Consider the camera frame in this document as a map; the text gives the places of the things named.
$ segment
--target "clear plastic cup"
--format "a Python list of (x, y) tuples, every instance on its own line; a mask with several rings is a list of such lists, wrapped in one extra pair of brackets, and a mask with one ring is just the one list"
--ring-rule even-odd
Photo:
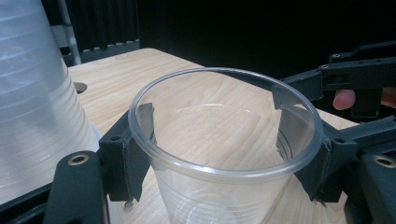
[(149, 83), (129, 122), (171, 223), (262, 223), (323, 137), (316, 109), (295, 89), (230, 68)]
[(0, 0), (0, 204), (52, 181), (56, 164), (97, 150), (40, 0)]

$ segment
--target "wooden table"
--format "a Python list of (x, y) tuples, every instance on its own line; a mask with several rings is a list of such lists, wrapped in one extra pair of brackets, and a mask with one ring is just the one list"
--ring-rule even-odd
[[(129, 109), (137, 92), (150, 81), (196, 67), (201, 66), (156, 49), (140, 49), (70, 67), (69, 74), (75, 82), (88, 86), (78, 97), (88, 119), (104, 134)], [(319, 114), (338, 129), (355, 125), (322, 111)], [(264, 223), (346, 223), (345, 200), (343, 195), (339, 203), (328, 203), (326, 207), (312, 203), (294, 177)], [(125, 223), (169, 223), (151, 168), (143, 183), (140, 203), (134, 202), (132, 210), (125, 209), (123, 219)]]

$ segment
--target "transparent cup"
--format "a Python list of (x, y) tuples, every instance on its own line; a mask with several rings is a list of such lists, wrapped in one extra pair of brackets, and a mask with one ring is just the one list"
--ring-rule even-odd
[(262, 223), (323, 137), (318, 112), (299, 92), (231, 68), (149, 83), (129, 123), (171, 223)]

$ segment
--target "plastic cup stack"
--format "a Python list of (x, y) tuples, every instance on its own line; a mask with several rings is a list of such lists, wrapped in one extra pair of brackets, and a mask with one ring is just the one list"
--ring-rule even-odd
[(0, 0), (0, 203), (48, 184), (57, 162), (96, 150), (39, 0)]

